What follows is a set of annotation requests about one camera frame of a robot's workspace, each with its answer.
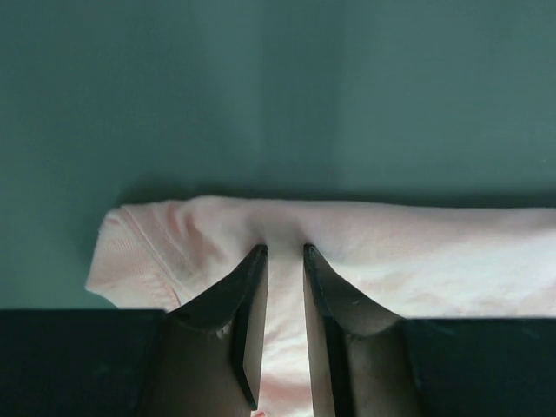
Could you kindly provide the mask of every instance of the folded shirt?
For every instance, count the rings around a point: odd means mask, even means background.
[[[123,206],[101,226],[87,289],[167,311],[268,245],[260,411],[313,415],[302,248],[405,317],[555,316],[556,209],[415,208],[206,196]]]

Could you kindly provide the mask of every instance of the wrinkled fabric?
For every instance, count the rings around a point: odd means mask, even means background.
[[[200,197],[110,211],[87,289],[119,308],[173,310],[268,245],[259,409],[313,415],[302,246],[406,317],[555,316],[556,210],[412,208]]]

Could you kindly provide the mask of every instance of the teal wall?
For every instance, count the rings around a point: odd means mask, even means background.
[[[554,205],[552,0],[0,3],[0,307],[98,307],[103,215]]]

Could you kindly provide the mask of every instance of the pink fabric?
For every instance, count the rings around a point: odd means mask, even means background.
[[[260,410],[312,416],[301,255],[403,316],[556,315],[556,210],[409,208],[201,197],[107,214],[87,289],[172,310],[268,244]]]

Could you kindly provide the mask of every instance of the green backdrop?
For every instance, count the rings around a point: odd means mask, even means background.
[[[555,116],[553,0],[0,0],[0,307],[123,202],[554,205]]]

